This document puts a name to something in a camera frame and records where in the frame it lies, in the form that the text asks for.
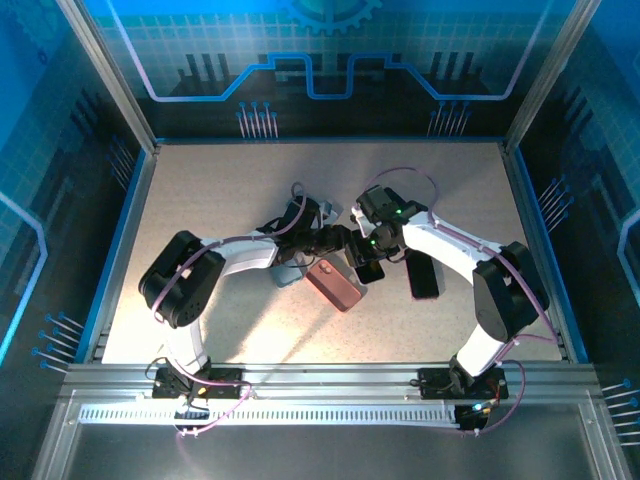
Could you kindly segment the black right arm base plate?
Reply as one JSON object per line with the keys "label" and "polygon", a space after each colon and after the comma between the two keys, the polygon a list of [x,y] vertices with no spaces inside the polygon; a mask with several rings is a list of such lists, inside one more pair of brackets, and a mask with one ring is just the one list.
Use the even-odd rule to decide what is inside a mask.
{"label": "black right arm base plate", "polygon": [[501,368],[490,368],[479,377],[470,377],[461,370],[450,368],[421,368],[417,375],[417,386],[423,400],[509,398],[504,370]]}

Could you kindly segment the aluminium frame post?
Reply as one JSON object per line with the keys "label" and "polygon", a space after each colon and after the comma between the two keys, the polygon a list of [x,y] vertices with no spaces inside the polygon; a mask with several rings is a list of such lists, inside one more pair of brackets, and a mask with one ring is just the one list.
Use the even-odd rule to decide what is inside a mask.
{"label": "aluminium frame post", "polygon": [[55,0],[55,2],[136,140],[147,154],[156,154],[158,150],[156,137],[84,3],[81,0]]}
{"label": "aluminium frame post", "polygon": [[524,139],[601,2],[575,1],[505,136],[504,150],[507,155],[513,154]]}

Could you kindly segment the aluminium side rail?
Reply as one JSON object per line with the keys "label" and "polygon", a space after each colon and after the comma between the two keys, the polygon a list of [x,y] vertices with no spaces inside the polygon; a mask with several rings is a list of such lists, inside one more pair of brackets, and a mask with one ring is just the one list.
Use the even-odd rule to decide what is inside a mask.
{"label": "aluminium side rail", "polygon": [[74,357],[75,364],[90,363],[104,329],[110,329],[122,292],[140,220],[158,159],[141,152],[125,195],[114,235]]}
{"label": "aluminium side rail", "polygon": [[509,153],[504,146],[501,147],[501,157],[526,240],[549,295],[551,323],[559,331],[568,360],[588,363],[589,357],[579,325],[523,157],[518,149]]}

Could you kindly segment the black phone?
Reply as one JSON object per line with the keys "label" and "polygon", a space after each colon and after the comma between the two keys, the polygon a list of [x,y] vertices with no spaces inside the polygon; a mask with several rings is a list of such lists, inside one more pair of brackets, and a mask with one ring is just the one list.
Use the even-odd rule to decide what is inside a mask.
{"label": "black phone", "polygon": [[411,296],[414,300],[435,300],[440,296],[432,258],[410,250],[405,260]]}
{"label": "black phone", "polygon": [[379,261],[371,261],[355,268],[356,276],[362,285],[380,281],[385,278],[385,273]]}

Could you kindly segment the aluminium cross beam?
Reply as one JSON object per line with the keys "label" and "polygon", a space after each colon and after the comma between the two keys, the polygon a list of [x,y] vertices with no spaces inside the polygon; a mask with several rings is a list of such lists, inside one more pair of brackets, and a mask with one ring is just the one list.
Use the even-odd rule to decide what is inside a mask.
{"label": "aluminium cross beam", "polygon": [[[241,365],[244,381],[259,401],[292,403],[399,403],[421,399],[417,371],[446,368],[442,364],[254,364]],[[598,377],[589,364],[505,361],[504,370],[513,400],[524,387],[527,404],[574,404],[603,397]],[[149,397],[157,368],[146,365],[80,364],[69,368],[60,398],[96,401]]]}

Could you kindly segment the small circuit board with LED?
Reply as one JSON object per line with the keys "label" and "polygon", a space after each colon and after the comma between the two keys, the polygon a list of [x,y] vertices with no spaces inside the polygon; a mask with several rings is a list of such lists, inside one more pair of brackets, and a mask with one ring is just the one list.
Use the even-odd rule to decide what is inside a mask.
{"label": "small circuit board with LED", "polygon": [[475,432],[484,429],[491,412],[495,407],[493,400],[477,402],[468,405],[456,405],[454,409],[455,422],[461,431]]}

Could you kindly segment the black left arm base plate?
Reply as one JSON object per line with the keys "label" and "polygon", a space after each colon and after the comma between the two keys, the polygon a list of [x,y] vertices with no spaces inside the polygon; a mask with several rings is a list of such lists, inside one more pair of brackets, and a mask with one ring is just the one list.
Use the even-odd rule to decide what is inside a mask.
{"label": "black left arm base plate", "polygon": [[151,397],[154,399],[209,400],[239,399],[243,371],[238,368],[209,368],[204,371],[205,383],[196,382],[173,367],[157,370]]}

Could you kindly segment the pink phone case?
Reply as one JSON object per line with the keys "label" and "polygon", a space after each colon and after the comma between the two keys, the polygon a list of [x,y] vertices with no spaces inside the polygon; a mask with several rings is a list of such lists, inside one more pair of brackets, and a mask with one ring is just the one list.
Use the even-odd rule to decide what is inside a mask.
{"label": "pink phone case", "polygon": [[362,299],[360,290],[329,260],[317,261],[305,278],[341,313],[348,312]]}

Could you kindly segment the blue phone case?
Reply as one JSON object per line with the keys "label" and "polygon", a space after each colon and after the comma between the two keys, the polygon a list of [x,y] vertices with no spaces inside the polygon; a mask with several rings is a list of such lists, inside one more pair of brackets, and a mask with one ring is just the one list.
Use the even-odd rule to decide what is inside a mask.
{"label": "blue phone case", "polygon": [[304,270],[296,262],[288,262],[271,268],[271,276],[277,288],[291,286],[304,277]]}

